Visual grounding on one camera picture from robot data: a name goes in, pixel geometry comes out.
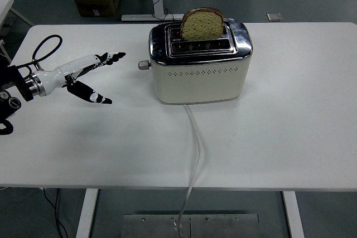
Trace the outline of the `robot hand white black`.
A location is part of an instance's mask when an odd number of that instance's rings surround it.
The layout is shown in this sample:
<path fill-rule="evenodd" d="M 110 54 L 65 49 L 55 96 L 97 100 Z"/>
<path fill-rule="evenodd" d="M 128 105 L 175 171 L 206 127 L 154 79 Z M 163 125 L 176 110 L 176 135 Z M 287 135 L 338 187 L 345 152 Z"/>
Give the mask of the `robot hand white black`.
<path fill-rule="evenodd" d="M 52 71 L 36 71 L 39 96 L 47 96 L 56 88 L 66 88 L 67 91 L 80 99 L 99 104 L 111 104 L 112 100 L 105 98 L 78 78 L 98 67 L 112 65 L 126 54 L 124 52 L 103 55 L 88 55 L 63 64 Z"/>

